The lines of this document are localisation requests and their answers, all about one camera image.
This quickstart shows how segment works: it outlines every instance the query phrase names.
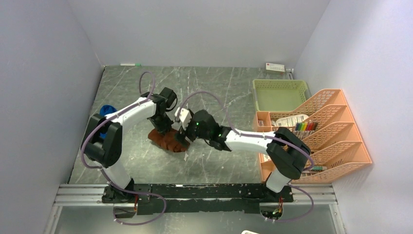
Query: blue cloth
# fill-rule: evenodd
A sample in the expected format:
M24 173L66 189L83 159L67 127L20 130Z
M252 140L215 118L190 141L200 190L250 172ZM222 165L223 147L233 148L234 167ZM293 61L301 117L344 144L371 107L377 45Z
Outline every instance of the blue cloth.
M99 114L101 116L105 116L107 114L115 113L116 111L116 108L111 105L103 105L102 108L100 108ZM100 137L104 139L106 137L106 133L101 133Z

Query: green plastic tray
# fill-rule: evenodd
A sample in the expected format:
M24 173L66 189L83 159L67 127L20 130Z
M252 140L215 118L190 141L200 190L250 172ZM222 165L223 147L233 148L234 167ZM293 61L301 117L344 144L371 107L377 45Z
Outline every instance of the green plastic tray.
M307 100L303 80L255 79L252 87L256 111L293 111Z

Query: gray marble tabletop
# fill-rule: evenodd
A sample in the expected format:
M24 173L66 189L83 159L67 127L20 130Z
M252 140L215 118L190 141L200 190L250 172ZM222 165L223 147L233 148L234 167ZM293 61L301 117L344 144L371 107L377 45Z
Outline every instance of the gray marble tabletop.
M254 79L282 79L284 76L266 74L262 68L218 67L128 67L107 66L103 73L91 115L102 105L109 104L120 110L139 98L138 79L142 72L151 71L156 76L155 93L164 87L174 90L178 103L197 90L215 93L225 107L234 125L241 130L252 130L255 114L252 96ZM143 91L149 89L150 76L142 82ZM189 101L194 112L206 109L215 120L227 125L225 113L215 99L207 95L194 96ZM257 183L260 169L256 153L220 152L202 140L193 142L185 153L162 150L148 140L153 129L148 121L135 125L124 137L123 162L135 183ZM102 184L105 178L97 170L86 169L77 157L70 179L76 184Z

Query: orange basket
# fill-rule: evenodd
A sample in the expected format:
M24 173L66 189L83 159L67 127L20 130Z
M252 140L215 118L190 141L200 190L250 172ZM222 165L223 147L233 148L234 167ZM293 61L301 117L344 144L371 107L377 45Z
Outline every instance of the orange basket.
M315 132L303 139L311 149L311 158L315 165L326 166L327 170L301 177L292 183L331 183L334 180L372 164L353 115L340 89L324 89L309 98L291 112L258 111L253 121L256 132L276 131L271 126L272 120L282 117L306 114L304 122L317 122ZM272 161L264 161L259 154L262 181L275 169Z

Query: white wall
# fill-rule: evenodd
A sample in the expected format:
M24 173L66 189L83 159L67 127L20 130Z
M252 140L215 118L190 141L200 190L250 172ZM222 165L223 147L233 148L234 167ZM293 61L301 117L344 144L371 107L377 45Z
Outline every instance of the white wall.
M0 2L0 233L42 233L101 75L66 0Z
M103 64L293 67L330 0L69 0Z
M350 234L413 233L413 1L332 0L295 68L342 88L373 166L333 184Z

